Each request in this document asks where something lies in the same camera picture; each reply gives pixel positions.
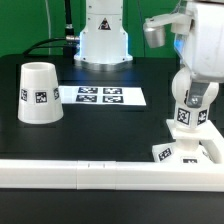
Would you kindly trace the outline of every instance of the wire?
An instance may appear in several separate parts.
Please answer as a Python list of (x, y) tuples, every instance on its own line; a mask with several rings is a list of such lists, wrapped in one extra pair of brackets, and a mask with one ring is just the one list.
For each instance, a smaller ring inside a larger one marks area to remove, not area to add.
[(31, 46), (30, 48), (28, 48), (27, 50), (25, 50), (23, 52), (23, 55), (29, 56), (29, 53), (36, 48), (54, 48), (54, 46), (40, 46), (40, 45), (52, 43), (52, 42), (56, 42), (56, 41), (63, 41), (63, 40), (65, 40), (64, 37), (59, 37), (59, 38), (51, 38), (51, 39), (40, 41), (40, 42), (34, 44), (33, 46)]
[(51, 39), (52, 33), (51, 33), (51, 15), (50, 15), (50, 9), (49, 9), (49, 2), (48, 0), (45, 0), (46, 4), (46, 12), (47, 12), (47, 23), (48, 23), (48, 38)]
[(141, 30), (142, 30), (143, 55), (144, 55), (144, 57), (146, 57), (145, 34), (144, 34), (144, 30), (143, 30), (143, 16), (142, 16), (140, 0), (137, 0), (137, 5), (138, 5), (138, 13), (139, 13), (139, 18), (140, 18), (140, 23), (141, 23)]
[(174, 13), (177, 13), (179, 12), (179, 9), (180, 9), (180, 6), (181, 6), (181, 2), (182, 0), (180, 0), (177, 5), (175, 6), (174, 10), (170, 13), (170, 14), (174, 14)]

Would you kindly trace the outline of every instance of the upside-down cup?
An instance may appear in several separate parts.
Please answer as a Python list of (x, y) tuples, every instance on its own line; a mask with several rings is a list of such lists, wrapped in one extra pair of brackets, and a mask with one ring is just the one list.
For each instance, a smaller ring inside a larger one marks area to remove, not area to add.
[(19, 94), (19, 120), (47, 124), (63, 117), (55, 66), (45, 62), (23, 64)]

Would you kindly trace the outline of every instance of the black tabletop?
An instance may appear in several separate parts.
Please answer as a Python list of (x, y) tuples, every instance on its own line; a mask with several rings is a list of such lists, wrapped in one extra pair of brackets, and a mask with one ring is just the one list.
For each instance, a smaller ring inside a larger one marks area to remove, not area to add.
[[(23, 63), (55, 64), (59, 85), (141, 87), (146, 106), (64, 104), (47, 125), (18, 120)], [(176, 59), (136, 58), (131, 68), (93, 72), (61, 56), (0, 59), (0, 158), (153, 162), (152, 145), (172, 141), (171, 83)], [(222, 89), (210, 119), (222, 132)], [(0, 190), (0, 223), (222, 223), (223, 193), (160, 191)]]

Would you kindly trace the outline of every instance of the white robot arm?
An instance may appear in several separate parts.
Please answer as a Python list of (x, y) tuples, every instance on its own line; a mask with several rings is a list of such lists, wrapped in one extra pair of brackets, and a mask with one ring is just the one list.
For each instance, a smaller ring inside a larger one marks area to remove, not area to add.
[(178, 12), (146, 19), (143, 26), (149, 46), (160, 47), (165, 44), (164, 25), (172, 24), (174, 49), (184, 65), (172, 84), (174, 120), (167, 121), (176, 142), (154, 146), (153, 154), (157, 162), (209, 163), (209, 150), (199, 141), (212, 141), (217, 132), (207, 118), (219, 83), (224, 82), (224, 4), (184, 3)]

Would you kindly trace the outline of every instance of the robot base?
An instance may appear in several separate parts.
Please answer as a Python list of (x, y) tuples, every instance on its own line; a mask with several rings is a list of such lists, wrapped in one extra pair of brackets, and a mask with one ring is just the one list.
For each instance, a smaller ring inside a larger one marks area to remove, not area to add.
[(220, 138), (220, 133), (211, 121), (208, 120), (207, 123), (205, 123), (197, 131), (191, 132), (186, 132), (179, 129), (174, 120), (167, 120), (166, 122), (172, 137), (176, 140), (176, 142), (153, 146), (152, 152), (155, 162), (200, 164), (213, 163), (211, 157), (213, 158), (214, 147), (209, 149), (199, 145), (199, 141), (205, 141), (205, 143), (215, 143), (217, 139)]
[(85, 68), (93, 71), (104, 71), (104, 72), (111, 72), (111, 71), (119, 71), (122, 69), (127, 69), (132, 66), (132, 60), (124, 61), (117, 64), (98, 64), (98, 63), (90, 63), (86, 61), (76, 60), (75, 66), (80, 68)]
[(153, 146), (152, 152), (155, 162), (159, 163), (213, 163), (209, 154), (201, 145), (194, 151), (186, 151), (177, 148), (174, 142)]

